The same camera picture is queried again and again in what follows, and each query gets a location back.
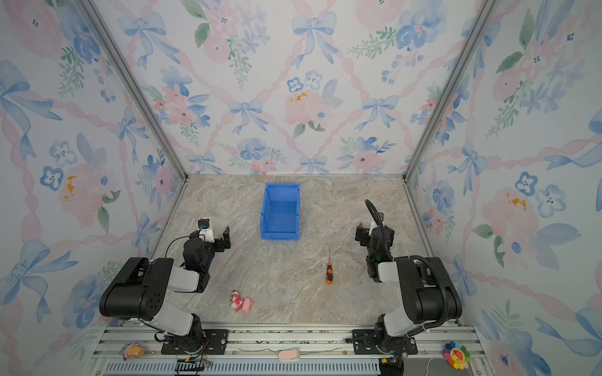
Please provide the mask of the orange black screwdriver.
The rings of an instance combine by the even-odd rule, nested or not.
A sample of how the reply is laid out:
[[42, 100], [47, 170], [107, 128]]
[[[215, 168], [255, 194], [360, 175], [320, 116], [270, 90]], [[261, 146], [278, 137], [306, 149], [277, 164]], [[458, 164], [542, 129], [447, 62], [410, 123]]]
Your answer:
[[332, 270], [332, 262], [331, 262], [331, 251], [329, 251], [328, 262], [326, 265], [326, 275], [325, 275], [326, 284], [331, 285], [333, 283], [333, 270]]

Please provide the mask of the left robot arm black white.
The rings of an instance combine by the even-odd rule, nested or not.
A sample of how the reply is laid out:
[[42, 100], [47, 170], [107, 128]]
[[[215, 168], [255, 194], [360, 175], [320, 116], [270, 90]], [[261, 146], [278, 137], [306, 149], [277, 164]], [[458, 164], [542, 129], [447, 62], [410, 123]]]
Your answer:
[[155, 329], [155, 341], [162, 344], [163, 355], [224, 355], [229, 330], [204, 329], [198, 315], [173, 305], [166, 293], [201, 294], [206, 290], [213, 259], [231, 248], [230, 228], [217, 238], [210, 219], [201, 218], [198, 229], [184, 239], [181, 266], [169, 257], [130, 258], [104, 291], [100, 314], [121, 321], [137, 320]]

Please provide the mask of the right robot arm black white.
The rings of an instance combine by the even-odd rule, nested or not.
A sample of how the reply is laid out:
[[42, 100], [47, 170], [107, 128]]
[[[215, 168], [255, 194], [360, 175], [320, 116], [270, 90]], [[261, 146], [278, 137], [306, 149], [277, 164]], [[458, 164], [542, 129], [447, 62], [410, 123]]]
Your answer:
[[373, 223], [358, 225], [355, 241], [367, 248], [368, 275], [377, 283], [398, 285], [401, 305], [381, 315], [372, 330], [355, 329], [346, 340], [357, 355], [415, 355], [415, 336], [462, 316], [462, 301], [437, 257], [393, 257], [394, 231]]

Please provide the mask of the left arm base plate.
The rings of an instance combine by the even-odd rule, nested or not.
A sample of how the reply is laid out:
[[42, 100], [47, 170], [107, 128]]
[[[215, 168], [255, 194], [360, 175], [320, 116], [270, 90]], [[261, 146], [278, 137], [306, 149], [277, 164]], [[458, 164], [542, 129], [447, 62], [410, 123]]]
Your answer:
[[166, 335], [162, 341], [162, 355], [196, 356], [196, 355], [224, 355], [230, 332], [227, 329], [202, 329], [193, 335], [173, 336]]

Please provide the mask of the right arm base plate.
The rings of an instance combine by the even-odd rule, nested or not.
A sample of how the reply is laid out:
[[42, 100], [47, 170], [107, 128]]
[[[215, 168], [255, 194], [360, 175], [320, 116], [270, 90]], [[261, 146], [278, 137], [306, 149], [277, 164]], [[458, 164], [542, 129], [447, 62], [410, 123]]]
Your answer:
[[418, 354], [418, 348], [413, 338], [390, 337], [378, 333], [376, 329], [354, 329], [351, 337], [345, 339], [345, 343], [354, 347], [355, 355], [382, 355], [385, 357], [402, 355], [408, 357]]

